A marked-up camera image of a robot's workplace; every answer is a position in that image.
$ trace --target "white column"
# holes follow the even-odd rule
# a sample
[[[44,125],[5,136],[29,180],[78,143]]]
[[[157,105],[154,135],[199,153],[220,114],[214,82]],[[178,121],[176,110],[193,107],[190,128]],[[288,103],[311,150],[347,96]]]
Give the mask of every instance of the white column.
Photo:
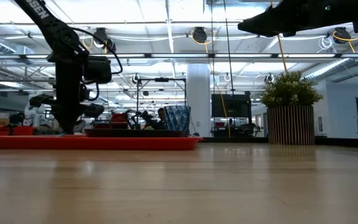
[[[187,65],[187,99],[191,106],[190,134],[209,137],[211,131],[211,92],[209,90],[208,64]]]

